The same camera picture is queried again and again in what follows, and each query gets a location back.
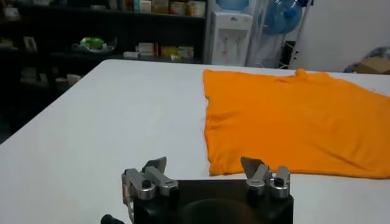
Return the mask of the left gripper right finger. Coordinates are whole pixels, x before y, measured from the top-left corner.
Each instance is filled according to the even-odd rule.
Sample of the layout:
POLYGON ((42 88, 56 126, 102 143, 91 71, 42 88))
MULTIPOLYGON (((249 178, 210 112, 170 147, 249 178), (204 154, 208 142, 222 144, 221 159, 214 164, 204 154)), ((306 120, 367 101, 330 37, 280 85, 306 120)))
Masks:
POLYGON ((241 165, 246 174, 246 186, 255 195, 261 196, 268 189, 273 198, 290 196, 290 171, 286 166, 279 166, 276 173, 260 159, 241 157, 241 165))

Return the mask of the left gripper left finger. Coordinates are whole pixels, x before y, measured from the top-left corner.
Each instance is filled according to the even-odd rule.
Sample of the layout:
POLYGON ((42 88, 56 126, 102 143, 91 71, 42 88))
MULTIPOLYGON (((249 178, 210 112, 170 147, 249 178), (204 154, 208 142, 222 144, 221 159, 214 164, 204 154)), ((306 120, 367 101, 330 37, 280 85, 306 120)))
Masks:
POLYGON ((151 200, 156 195, 170 197, 179 189, 179 182, 164 174, 166 163, 167 157, 164 156, 149 160, 140 171, 126 169, 121 175, 122 200, 151 200))

